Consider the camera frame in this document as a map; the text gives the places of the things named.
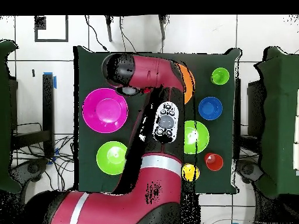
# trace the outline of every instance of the red robot arm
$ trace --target red robot arm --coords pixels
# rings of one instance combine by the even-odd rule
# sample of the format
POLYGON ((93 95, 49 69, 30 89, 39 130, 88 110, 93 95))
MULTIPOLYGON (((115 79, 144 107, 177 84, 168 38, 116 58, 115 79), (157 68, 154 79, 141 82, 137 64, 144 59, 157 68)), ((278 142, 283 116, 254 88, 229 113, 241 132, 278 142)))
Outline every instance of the red robot arm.
POLYGON ((114 194, 72 191, 55 196, 43 224, 179 224, 184 139, 180 70, 166 59, 112 54, 102 71, 123 95, 152 89, 119 185, 114 194))

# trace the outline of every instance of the robot control panel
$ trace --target robot control panel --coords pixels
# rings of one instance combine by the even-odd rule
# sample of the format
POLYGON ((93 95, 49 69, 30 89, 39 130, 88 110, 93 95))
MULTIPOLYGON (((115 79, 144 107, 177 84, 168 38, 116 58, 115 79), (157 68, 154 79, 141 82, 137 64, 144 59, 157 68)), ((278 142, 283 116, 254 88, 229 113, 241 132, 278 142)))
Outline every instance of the robot control panel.
POLYGON ((176 139, 178 131, 179 110, 177 106, 166 101, 162 103, 156 112, 152 135, 162 144, 171 143, 176 139))

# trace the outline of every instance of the green bowl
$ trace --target green bowl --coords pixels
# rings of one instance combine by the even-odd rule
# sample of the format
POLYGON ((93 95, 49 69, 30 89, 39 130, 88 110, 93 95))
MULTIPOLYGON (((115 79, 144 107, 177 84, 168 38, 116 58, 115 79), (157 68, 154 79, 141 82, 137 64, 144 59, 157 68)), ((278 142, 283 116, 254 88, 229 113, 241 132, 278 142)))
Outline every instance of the green bowl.
POLYGON ((213 84, 223 85, 228 82, 229 78, 230 78, 230 73, 228 72, 227 69, 217 68, 212 73, 211 81, 213 84))
POLYGON ((208 129, 201 122, 194 120, 185 122, 185 154, 194 155, 200 153, 207 147, 209 139, 208 129))
POLYGON ((106 174, 117 175, 124 170, 127 147, 121 142, 110 141, 104 143, 96 154, 96 162, 106 174))

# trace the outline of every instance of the dark green table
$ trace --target dark green table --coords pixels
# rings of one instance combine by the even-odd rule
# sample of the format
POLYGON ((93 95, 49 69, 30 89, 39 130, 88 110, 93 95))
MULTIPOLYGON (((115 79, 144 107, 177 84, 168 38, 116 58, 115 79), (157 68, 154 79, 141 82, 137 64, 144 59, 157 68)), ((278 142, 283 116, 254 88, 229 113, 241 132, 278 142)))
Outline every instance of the dark green table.
MULTIPOLYGON (((118 131, 111 134, 100 134, 90 129, 82 118, 82 104, 87 95, 98 88, 112 88, 102 75, 102 61, 109 55, 107 52, 89 52, 78 46, 79 64, 79 191, 112 192, 119 181, 119 176, 110 176, 102 172, 96 163, 98 149, 108 141, 119 141, 128 145, 133 124, 145 100, 145 95, 126 97, 128 104, 128 119, 118 131)), ((203 123, 209 130, 210 142, 206 149, 197 155, 185 155, 185 163, 193 163, 200 170, 196 181, 197 193, 233 194, 236 189, 231 185, 232 164, 232 129, 235 91, 235 61, 241 55, 237 48, 230 49, 225 54, 151 54, 151 57, 172 59, 180 64, 186 64, 196 81, 196 93, 185 105, 185 121, 194 120, 203 123), (230 72, 229 81, 222 86, 211 83, 212 71, 224 67, 230 72), (198 112, 198 104, 207 97, 214 96, 221 100, 222 115, 214 120, 204 120, 198 112), (210 171, 204 163, 207 152, 220 154, 224 166, 220 171, 210 171)))

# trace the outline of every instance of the magenta plate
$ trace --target magenta plate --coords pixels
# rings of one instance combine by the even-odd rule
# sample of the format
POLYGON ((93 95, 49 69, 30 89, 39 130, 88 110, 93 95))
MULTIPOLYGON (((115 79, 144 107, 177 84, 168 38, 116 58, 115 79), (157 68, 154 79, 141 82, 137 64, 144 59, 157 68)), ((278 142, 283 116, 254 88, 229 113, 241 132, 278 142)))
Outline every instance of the magenta plate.
POLYGON ((83 119, 89 128, 100 133, 120 129, 128 117, 128 105, 113 89, 96 89, 87 95, 82 107, 83 119))

